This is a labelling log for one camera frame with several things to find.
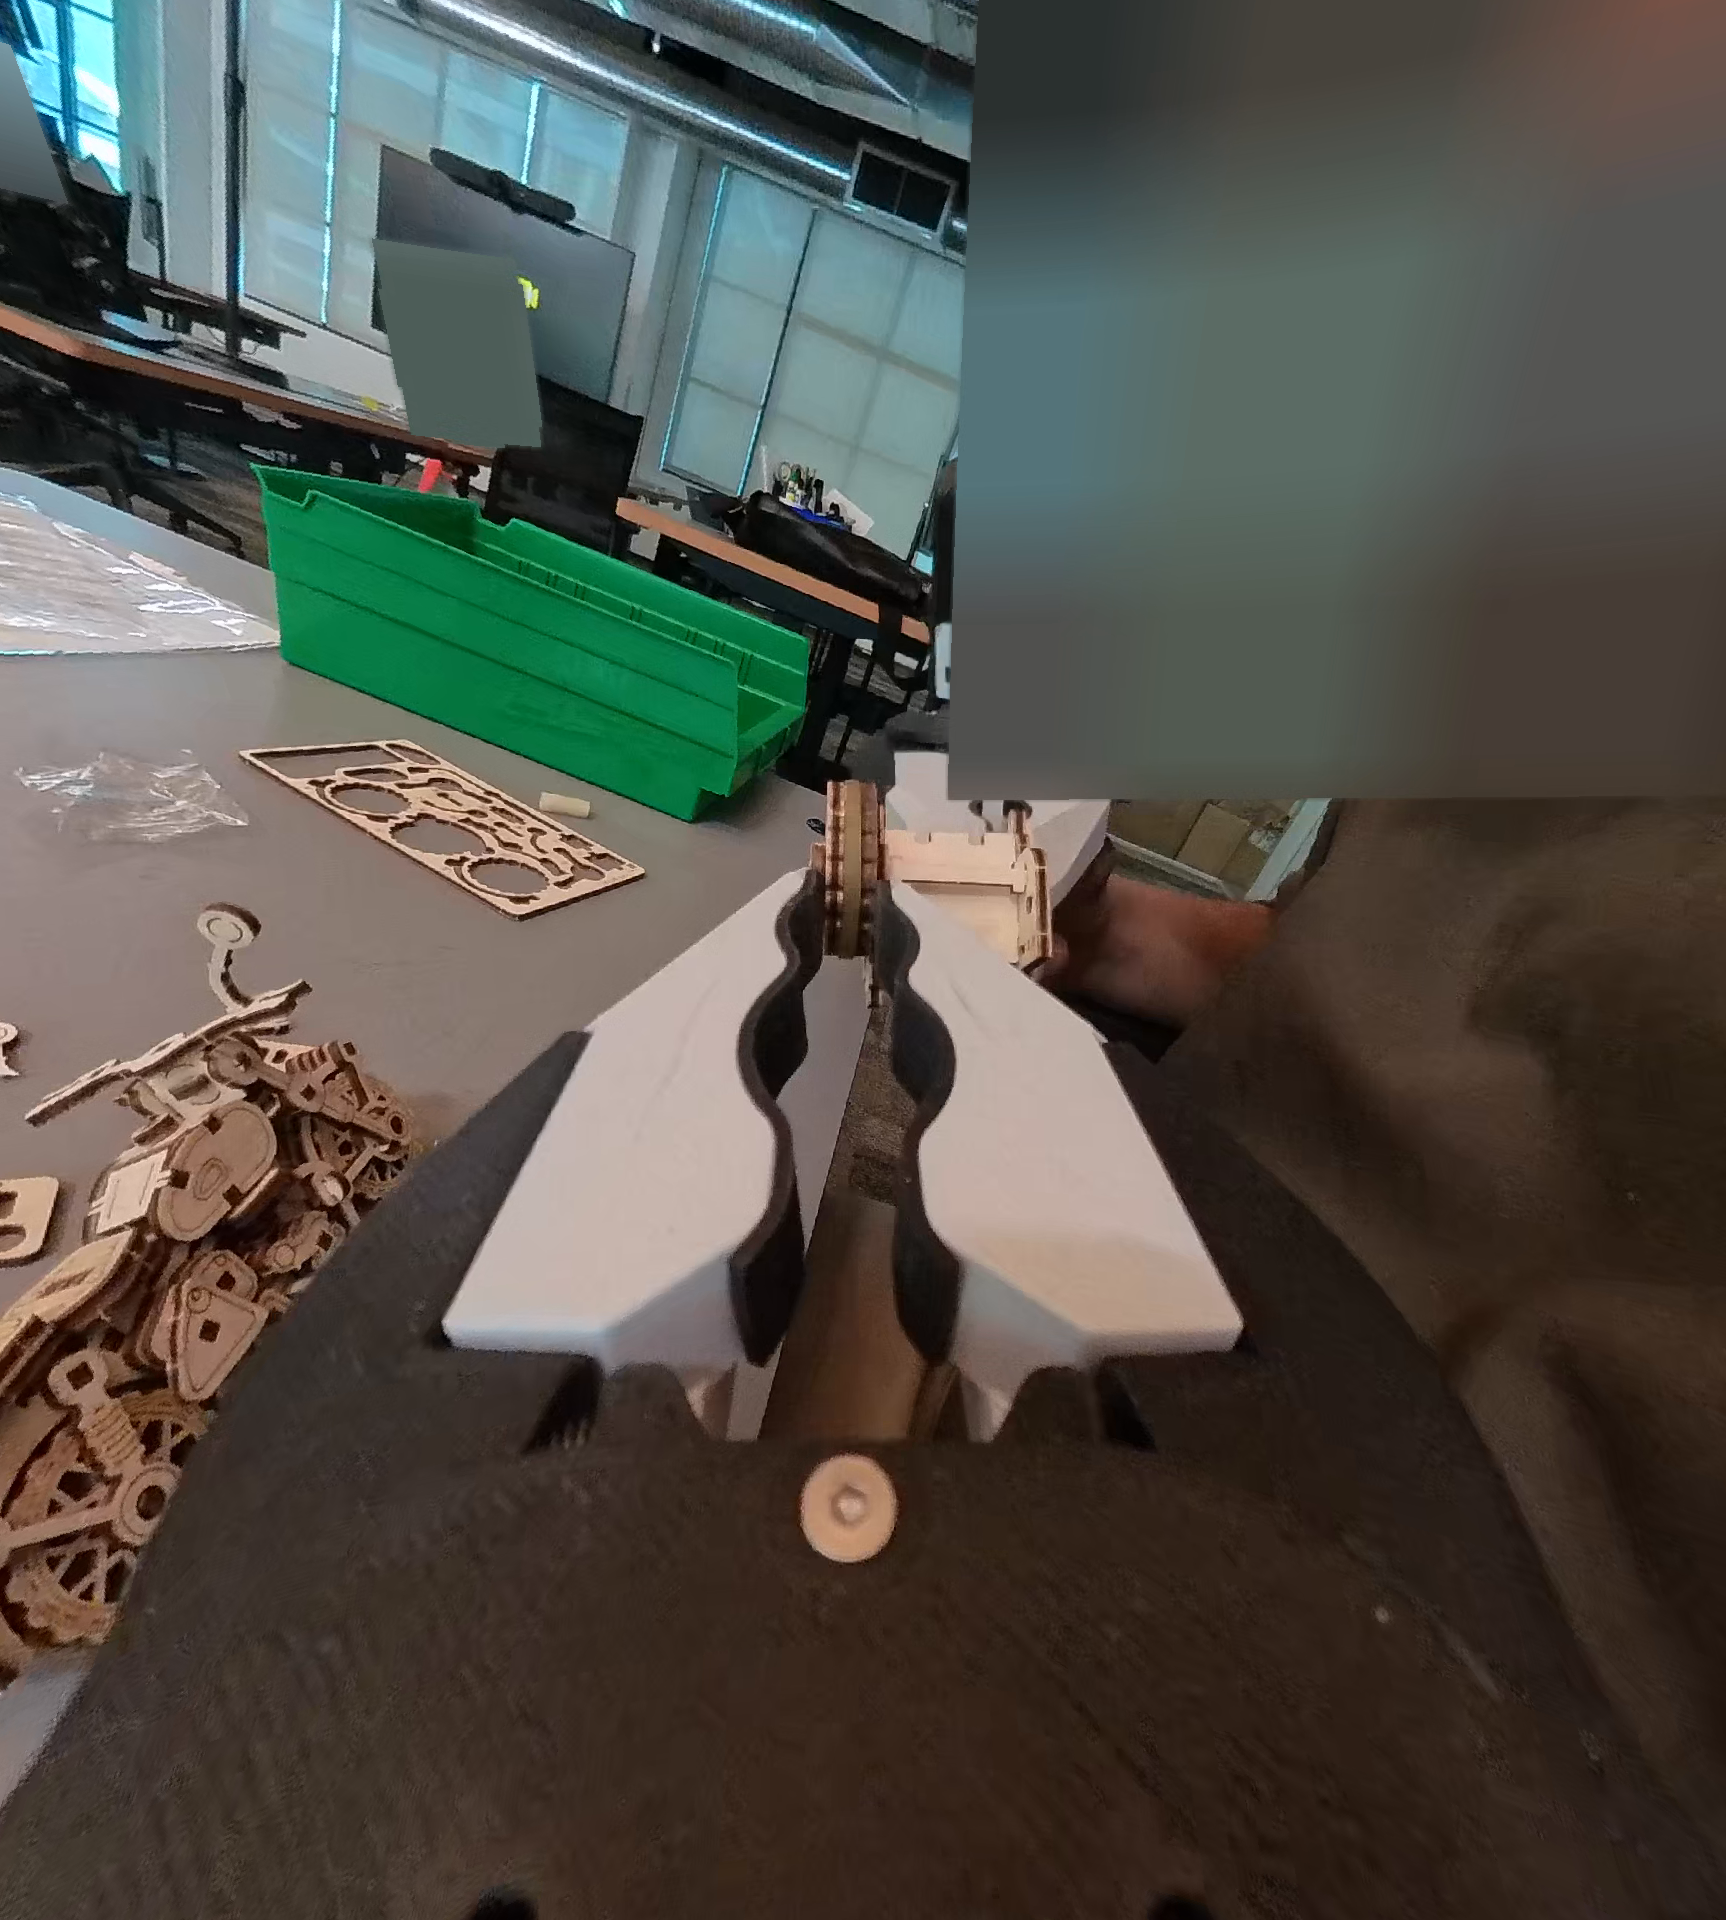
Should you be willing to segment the person's right hand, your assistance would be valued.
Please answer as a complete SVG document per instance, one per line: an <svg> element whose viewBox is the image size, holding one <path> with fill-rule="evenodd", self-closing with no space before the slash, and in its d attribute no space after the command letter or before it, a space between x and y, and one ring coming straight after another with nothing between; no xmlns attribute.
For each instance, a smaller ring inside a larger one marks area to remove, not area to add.
<svg viewBox="0 0 1726 1920"><path fill-rule="evenodd" d="M1108 1041L1160 1059L1276 927L1261 901L1122 876L1096 858L1050 914L1038 985Z"/></svg>

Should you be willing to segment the black webcam bar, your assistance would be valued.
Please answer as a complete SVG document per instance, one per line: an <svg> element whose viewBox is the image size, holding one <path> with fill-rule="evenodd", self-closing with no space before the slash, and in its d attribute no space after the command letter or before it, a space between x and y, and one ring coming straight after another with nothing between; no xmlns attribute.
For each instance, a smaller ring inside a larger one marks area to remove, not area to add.
<svg viewBox="0 0 1726 1920"><path fill-rule="evenodd" d="M577 209L569 200L548 193L492 165L484 165L445 148L430 148L427 164L450 180L501 207L541 220L558 228L571 228Z"/></svg>

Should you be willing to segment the wooden spool with gear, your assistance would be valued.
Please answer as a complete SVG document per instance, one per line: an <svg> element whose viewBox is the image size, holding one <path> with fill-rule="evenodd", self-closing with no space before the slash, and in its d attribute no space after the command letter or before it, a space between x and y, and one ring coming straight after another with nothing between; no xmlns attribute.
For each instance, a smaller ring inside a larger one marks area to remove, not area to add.
<svg viewBox="0 0 1726 1920"><path fill-rule="evenodd" d="M930 900L1020 974L1052 958L1054 915L1046 853L1032 806L999 803L996 822L971 801L967 827L893 827L884 791L866 779L830 779L806 882L815 952L876 960L881 904L903 885Z"/></svg>

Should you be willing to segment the clear plastic packaging sheet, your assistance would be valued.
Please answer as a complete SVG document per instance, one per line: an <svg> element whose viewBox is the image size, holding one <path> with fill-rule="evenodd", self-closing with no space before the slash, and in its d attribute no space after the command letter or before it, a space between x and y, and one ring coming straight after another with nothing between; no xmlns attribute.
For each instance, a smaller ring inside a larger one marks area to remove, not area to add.
<svg viewBox="0 0 1726 1920"><path fill-rule="evenodd" d="M278 630L178 569L0 492L0 657L274 651Z"/></svg>

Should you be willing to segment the person's beige trousers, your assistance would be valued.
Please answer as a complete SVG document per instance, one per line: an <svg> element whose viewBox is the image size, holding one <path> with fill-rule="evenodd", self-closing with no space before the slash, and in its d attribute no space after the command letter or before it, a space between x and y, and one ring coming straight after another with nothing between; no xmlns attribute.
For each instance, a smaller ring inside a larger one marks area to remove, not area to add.
<svg viewBox="0 0 1726 1920"><path fill-rule="evenodd" d="M956 1373L928 1361L902 1325L895 1225L887 1202L844 1183L823 1190L760 1439L876 1444L941 1434Z"/></svg>

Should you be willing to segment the black computer monitor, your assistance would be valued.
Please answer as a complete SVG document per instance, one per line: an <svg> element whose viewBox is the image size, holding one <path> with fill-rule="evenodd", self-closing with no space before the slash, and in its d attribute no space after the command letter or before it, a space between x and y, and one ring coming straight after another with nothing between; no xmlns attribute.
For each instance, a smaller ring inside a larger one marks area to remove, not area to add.
<svg viewBox="0 0 1726 1920"><path fill-rule="evenodd" d="M394 145L378 149L373 238L505 262L538 378L609 399L635 269L625 245L493 203Z"/></svg>

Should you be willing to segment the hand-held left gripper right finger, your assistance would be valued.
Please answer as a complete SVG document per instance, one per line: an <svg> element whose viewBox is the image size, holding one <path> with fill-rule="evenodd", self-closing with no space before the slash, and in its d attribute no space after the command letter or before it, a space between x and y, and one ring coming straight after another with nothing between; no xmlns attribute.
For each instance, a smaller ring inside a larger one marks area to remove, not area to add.
<svg viewBox="0 0 1726 1920"><path fill-rule="evenodd" d="M996 1438L1042 1372L1234 1349L1240 1307L1089 1024L899 880L873 972L911 1102L897 1324L953 1372L966 1434Z"/></svg>

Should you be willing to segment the wooden puzzle sheet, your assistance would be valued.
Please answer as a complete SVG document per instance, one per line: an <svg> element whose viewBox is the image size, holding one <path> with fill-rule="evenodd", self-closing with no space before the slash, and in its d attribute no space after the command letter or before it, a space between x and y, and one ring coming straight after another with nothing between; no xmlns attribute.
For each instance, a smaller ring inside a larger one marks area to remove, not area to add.
<svg viewBox="0 0 1726 1920"><path fill-rule="evenodd" d="M245 747L239 759L513 921L643 878L575 824L411 739Z"/></svg>

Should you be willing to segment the grey desk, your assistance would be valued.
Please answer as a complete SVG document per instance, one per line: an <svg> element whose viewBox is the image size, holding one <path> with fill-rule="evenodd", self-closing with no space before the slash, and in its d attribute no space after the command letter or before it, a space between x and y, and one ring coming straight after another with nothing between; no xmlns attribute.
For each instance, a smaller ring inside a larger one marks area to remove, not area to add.
<svg viewBox="0 0 1726 1920"><path fill-rule="evenodd" d="M721 824L599 800L642 883L496 924L311 818L233 747L388 731L394 709L271 651L0 663L0 1018L47 1087L204 997L189 924L243 900L256 981L299 972L310 1037L355 1039L419 1136L467 1123L256 1347L193 1447L102 1653L0 1695L0 1916L460 1916L877 1908L880 1837L760 1625L832 1610L795 1519L802 1451L709 1447L648 1369L445 1351L441 1316L566 1067L540 1054L802 868L799 787ZM161 844L60 834L19 765L200 759L250 816ZM0 1169L45 1163L0 1086Z"/></svg>

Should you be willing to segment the crumpled clear plastic bag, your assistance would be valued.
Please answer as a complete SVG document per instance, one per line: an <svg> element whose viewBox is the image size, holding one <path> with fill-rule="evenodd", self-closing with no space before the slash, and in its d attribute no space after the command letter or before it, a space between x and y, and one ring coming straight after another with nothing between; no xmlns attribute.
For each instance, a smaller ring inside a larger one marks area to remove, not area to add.
<svg viewBox="0 0 1726 1920"><path fill-rule="evenodd" d="M161 846L238 832L252 816L201 759L149 759L102 749L82 764L19 765L19 787L42 800L64 838L102 846Z"/></svg>

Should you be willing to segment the black bag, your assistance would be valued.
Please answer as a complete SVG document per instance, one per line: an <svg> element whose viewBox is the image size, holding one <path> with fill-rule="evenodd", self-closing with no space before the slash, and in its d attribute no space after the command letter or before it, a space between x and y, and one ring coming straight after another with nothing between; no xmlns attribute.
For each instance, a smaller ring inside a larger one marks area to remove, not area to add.
<svg viewBox="0 0 1726 1920"><path fill-rule="evenodd" d="M928 616L928 577L846 526L806 515L772 492L751 492L723 513L741 550L903 614Z"/></svg>

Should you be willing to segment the pile of wooden puzzle parts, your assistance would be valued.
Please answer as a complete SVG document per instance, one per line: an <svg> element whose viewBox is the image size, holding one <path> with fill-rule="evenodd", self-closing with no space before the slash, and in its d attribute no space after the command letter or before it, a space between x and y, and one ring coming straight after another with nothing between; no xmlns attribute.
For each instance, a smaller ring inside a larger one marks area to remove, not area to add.
<svg viewBox="0 0 1726 1920"><path fill-rule="evenodd" d="M208 904L195 931L220 1016L27 1113L107 1093L139 1125L80 1242L0 1310L0 1692L107 1642L226 1384L417 1152L351 1041L289 1037L303 979L238 985L247 908Z"/></svg>

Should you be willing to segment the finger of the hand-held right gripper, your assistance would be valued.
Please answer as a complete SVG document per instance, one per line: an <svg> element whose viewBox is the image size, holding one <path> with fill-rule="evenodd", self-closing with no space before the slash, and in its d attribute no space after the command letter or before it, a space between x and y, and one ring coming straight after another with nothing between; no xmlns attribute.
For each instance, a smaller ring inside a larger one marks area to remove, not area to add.
<svg viewBox="0 0 1726 1920"><path fill-rule="evenodd" d="M1108 800L1034 800L1021 803L1021 900L1058 904L1108 848Z"/></svg>
<svg viewBox="0 0 1726 1920"><path fill-rule="evenodd" d="M978 812L967 800L950 798L945 751L897 751L895 773L884 798L886 824L909 834L970 834Z"/></svg>

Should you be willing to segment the green plastic bin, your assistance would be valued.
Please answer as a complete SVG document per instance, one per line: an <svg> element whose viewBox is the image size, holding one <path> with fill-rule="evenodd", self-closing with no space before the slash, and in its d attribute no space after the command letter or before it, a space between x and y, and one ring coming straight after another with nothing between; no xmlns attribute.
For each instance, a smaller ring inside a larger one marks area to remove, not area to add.
<svg viewBox="0 0 1726 1920"><path fill-rule="evenodd" d="M795 631L462 495L252 469L292 665L681 822L802 735Z"/></svg>

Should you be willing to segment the person's olive sweatshirt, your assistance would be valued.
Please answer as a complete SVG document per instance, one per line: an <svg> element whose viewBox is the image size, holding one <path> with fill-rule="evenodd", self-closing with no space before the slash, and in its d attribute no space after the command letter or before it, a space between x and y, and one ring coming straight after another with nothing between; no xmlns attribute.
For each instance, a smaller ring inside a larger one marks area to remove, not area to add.
<svg viewBox="0 0 1726 1920"><path fill-rule="evenodd" d="M1429 1345L1726 1865L1726 798L1326 834L1169 1062Z"/></svg>

